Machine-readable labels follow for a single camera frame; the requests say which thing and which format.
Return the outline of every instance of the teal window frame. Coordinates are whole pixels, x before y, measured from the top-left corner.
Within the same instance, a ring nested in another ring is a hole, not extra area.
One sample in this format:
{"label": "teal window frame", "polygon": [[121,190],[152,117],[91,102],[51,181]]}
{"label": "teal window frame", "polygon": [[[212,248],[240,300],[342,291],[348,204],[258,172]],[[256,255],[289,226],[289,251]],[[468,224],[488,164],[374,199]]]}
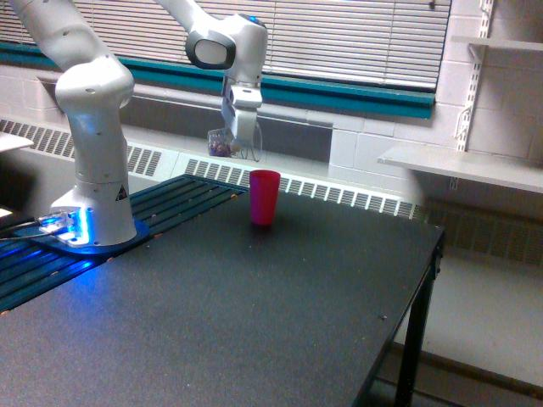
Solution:
{"label": "teal window frame", "polygon": [[[179,86],[194,91],[220,92],[223,73],[185,64],[119,57],[139,81]],[[37,68],[55,68],[36,46],[0,42],[0,62]],[[414,92],[376,86],[359,86],[263,75],[262,97],[270,103],[303,105],[314,109],[374,113],[430,119],[435,103],[432,92]]]}

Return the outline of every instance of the radiator vent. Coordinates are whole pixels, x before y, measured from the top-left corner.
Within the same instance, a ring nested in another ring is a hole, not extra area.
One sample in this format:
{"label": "radiator vent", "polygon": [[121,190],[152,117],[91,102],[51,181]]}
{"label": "radiator vent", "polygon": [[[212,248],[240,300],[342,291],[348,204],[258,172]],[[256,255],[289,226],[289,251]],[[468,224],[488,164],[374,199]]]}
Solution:
{"label": "radiator vent", "polygon": [[[192,157],[195,156],[191,156],[186,164],[186,174],[204,176],[242,187],[249,186],[250,167]],[[446,230],[448,247],[463,248],[530,265],[543,265],[543,226],[533,222],[521,222],[499,215],[490,216],[470,209],[436,203],[423,207],[386,193],[344,187],[289,174],[282,174],[279,189],[282,192],[353,208],[441,225]]]}
{"label": "radiator vent", "polygon": [[[67,159],[73,159],[76,154],[71,134],[65,131],[28,125],[12,120],[0,120],[0,131],[31,140],[34,145],[30,146],[30,149],[40,153]],[[162,152],[160,151],[133,147],[129,144],[126,150],[128,172],[153,177],[159,166],[161,156]]]}

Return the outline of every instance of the window blinds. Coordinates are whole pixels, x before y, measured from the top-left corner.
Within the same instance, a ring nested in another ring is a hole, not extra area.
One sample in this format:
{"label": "window blinds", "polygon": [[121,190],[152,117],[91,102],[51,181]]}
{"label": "window blinds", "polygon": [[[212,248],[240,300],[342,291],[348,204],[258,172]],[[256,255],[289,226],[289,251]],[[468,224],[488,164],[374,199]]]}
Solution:
{"label": "window blinds", "polygon": [[[153,0],[74,0],[122,56],[188,64],[186,33]],[[265,72],[435,89],[451,0],[199,0],[224,18],[257,16],[269,31]],[[32,43],[7,0],[0,41]]]}

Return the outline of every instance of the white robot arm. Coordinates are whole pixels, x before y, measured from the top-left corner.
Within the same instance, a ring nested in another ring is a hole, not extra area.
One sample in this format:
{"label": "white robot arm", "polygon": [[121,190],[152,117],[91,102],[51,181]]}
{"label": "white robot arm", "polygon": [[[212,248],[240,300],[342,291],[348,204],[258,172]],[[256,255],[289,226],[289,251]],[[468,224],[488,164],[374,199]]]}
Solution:
{"label": "white robot arm", "polygon": [[185,47],[193,64],[206,70],[226,70],[221,107],[225,129],[210,132],[210,153],[258,160],[261,136],[256,110],[262,105],[266,26],[244,14],[217,20],[194,0],[155,1],[187,31]]}
{"label": "white robot arm", "polygon": [[[70,215],[57,235],[72,247],[111,246],[136,236],[128,199],[126,140],[119,108],[134,81],[100,41],[71,0],[10,0],[38,47],[64,73],[55,94],[76,147],[76,185],[52,205]],[[53,232],[61,225],[44,230]]]}

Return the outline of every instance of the red plastic cup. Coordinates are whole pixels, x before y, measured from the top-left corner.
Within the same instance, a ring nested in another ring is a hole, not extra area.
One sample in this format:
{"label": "red plastic cup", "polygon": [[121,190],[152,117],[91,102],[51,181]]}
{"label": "red plastic cup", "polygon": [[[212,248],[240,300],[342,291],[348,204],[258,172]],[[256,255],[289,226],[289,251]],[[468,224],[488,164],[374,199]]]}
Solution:
{"label": "red plastic cup", "polygon": [[251,171],[249,176],[251,221],[258,226],[273,222],[281,174],[269,170]]}

